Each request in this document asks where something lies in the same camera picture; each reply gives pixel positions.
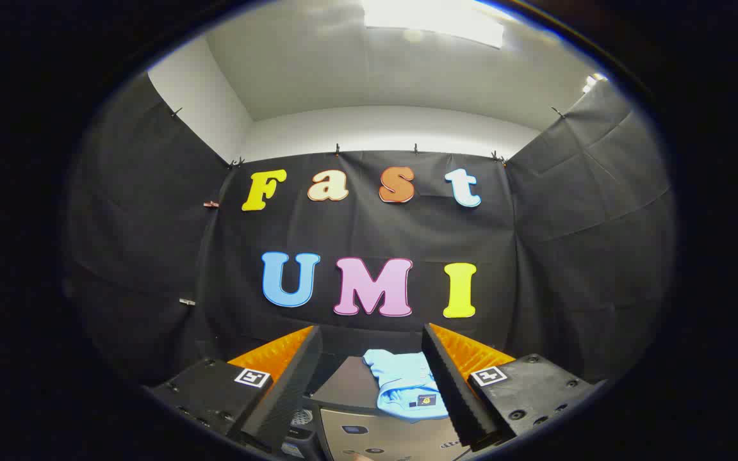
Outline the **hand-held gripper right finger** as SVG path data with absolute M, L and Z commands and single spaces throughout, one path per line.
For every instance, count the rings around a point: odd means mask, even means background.
M 471 449 L 530 437 L 603 388 L 539 354 L 513 358 L 433 323 L 423 327 L 422 352 L 460 443 Z

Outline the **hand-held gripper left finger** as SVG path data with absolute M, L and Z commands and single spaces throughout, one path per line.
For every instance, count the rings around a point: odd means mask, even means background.
M 320 352 L 320 328 L 305 327 L 235 359 L 199 360 L 151 394 L 223 439 L 276 452 L 302 408 Z

